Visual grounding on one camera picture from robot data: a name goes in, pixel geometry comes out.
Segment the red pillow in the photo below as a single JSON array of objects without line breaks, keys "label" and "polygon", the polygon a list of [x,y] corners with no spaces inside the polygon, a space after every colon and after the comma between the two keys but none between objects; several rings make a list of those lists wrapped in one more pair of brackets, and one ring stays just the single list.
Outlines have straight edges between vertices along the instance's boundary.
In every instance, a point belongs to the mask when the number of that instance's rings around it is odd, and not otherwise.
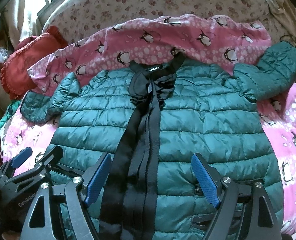
[{"label": "red pillow", "polygon": [[28,68],[43,57],[68,45],[56,26],[50,26],[46,33],[22,47],[27,41],[29,40],[26,39],[18,45],[16,49],[19,49],[10,55],[1,69],[1,84],[10,99],[20,99],[28,90],[36,87],[27,73]]}]

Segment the quilted jacket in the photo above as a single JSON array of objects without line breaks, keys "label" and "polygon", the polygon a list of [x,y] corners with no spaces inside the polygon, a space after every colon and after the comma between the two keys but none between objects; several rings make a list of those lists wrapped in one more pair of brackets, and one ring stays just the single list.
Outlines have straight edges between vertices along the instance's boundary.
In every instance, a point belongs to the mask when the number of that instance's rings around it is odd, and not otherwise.
[{"label": "quilted jacket", "polygon": [[[276,44],[257,66],[236,64],[233,76],[216,64],[186,58],[176,74],[174,92],[161,111],[153,239],[202,239],[204,232],[192,227],[192,218],[214,210],[196,194],[190,163],[195,152],[235,181],[261,179],[281,228],[283,185],[256,102],[290,87],[296,76],[296,49],[286,42]],[[51,145],[63,147],[62,164],[85,170],[102,152],[115,153],[135,108],[128,92],[133,75],[129,68],[103,70],[81,88],[70,73],[52,97],[27,93],[21,113],[34,123],[61,114]],[[52,178],[57,183],[67,179],[59,174]],[[89,208],[96,229],[101,196]]]}]

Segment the bed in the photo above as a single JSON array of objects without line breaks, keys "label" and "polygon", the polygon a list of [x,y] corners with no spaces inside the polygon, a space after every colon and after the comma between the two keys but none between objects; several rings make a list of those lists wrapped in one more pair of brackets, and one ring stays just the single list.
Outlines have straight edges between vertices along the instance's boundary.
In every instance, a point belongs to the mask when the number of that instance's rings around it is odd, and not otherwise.
[{"label": "bed", "polygon": [[[50,16],[43,31],[51,25],[57,26],[70,45],[37,62],[28,73],[38,86],[36,91],[52,95],[60,79],[73,69],[77,74],[82,73],[80,83],[86,84],[102,69],[126,67],[131,59],[142,63],[158,63],[168,60],[168,57],[180,50],[190,57],[203,59],[209,64],[226,62],[227,65],[222,67],[229,71],[236,61],[254,64],[271,44],[288,41],[295,45],[296,21],[290,25],[284,22],[282,24],[280,19],[271,13],[271,6],[267,0],[66,0]],[[174,33],[168,34],[167,44],[160,44],[161,48],[168,50],[166,54],[162,50],[159,51],[158,44],[155,44],[158,42],[158,27],[163,26],[162,24],[178,27]],[[227,31],[216,31],[217,27],[213,28],[215,24],[218,28],[227,27]],[[131,30],[132,26],[140,26],[143,31],[141,34],[138,33],[138,38],[146,44],[142,52],[140,48],[126,44],[127,41],[124,41],[124,44],[121,42],[109,46],[109,49],[105,46],[107,40],[118,38],[119,30]],[[148,27],[155,28],[153,29],[155,33],[147,32],[145,28]],[[242,31],[243,35],[237,37],[232,31],[235,29]],[[184,37],[180,41],[173,39],[174,36],[198,30],[199,36],[196,37],[198,44],[191,45],[192,41],[187,43]],[[197,53],[218,37],[221,37],[225,44],[222,51],[222,48],[210,50],[204,56]],[[154,43],[155,58],[149,58],[148,53],[145,53],[145,49],[148,52],[152,49],[152,43]],[[122,47],[126,45],[129,48],[128,55],[125,53],[120,55]],[[83,53],[78,59],[74,58],[72,56],[74,51],[83,46],[85,46],[83,51],[88,54]],[[101,57],[105,52],[104,48],[108,50],[105,54],[107,56]],[[221,55],[218,56],[216,53],[226,55],[221,59]],[[66,61],[59,62],[59,55],[64,56]],[[91,71],[85,70],[94,65],[96,67]],[[258,103],[258,109],[263,129],[277,155],[284,184],[286,204],[283,232],[294,234],[296,232],[296,83],[282,95]],[[16,172],[21,173],[33,167],[43,156],[57,126],[58,119],[44,125],[34,125],[22,117],[19,108],[10,125],[0,132],[3,159],[8,160],[29,146],[33,149],[33,158],[28,159]]]}]

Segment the clothing label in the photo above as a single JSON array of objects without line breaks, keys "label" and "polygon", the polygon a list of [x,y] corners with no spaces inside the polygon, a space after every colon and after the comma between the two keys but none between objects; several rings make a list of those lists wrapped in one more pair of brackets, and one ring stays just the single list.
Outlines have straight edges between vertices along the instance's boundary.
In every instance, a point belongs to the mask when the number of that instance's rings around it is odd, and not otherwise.
[{"label": "clothing label", "polygon": [[152,72],[152,71],[155,71],[155,70],[157,70],[157,69],[160,69],[160,66],[150,68],[150,69],[148,69],[148,71],[149,71],[149,72]]}]

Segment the metal screw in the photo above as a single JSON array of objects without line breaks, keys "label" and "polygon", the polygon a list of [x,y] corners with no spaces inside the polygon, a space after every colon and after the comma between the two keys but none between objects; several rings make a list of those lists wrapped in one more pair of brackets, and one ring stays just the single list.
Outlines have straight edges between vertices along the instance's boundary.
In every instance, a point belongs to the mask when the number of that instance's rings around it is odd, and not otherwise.
[{"label": "metal screw", "polygon": [[79,183],[81,181],[81,177],[74,177],[73,179],[72,179],[72,182],[73,183]]},{"label": "metal screw", "polygon": [[263,187],[262,183],[259,182],[259,181],[257,181],[257,182],[255,183],[255,185],[256,185],[256,187],[258,187],[258,188],[262,188],[262,187]]},{"label": "metal screw", "polygon": [[230,183],[231,182],[231,179],[229,177],[223,177],[223,182],[224,183]]},{"label": "metal screw", "polygon": [[41,184],[41,188],[45,189],[48,188],[49,183],[48,182],[44,182],[43,184]]}]

